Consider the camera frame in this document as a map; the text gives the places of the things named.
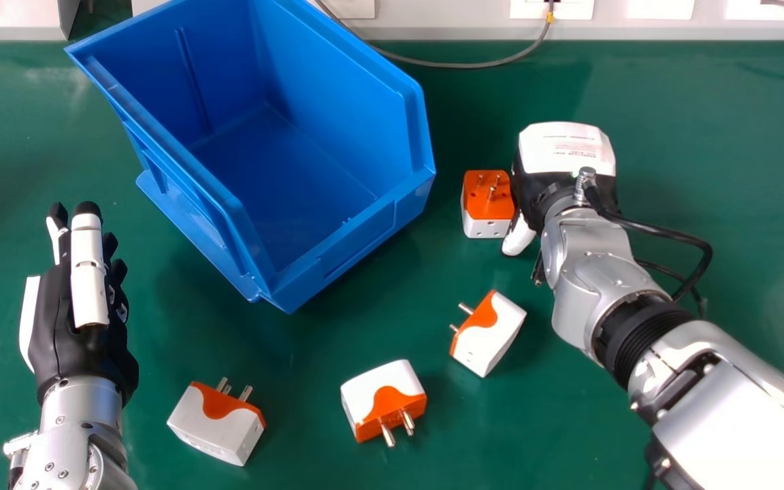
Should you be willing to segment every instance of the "blue storage bin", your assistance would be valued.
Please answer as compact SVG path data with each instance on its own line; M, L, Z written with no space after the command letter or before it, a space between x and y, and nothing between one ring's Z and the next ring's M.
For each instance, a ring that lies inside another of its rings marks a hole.
M422 89L303 0L174 0L66 50L250 301L292 313L423 211Z

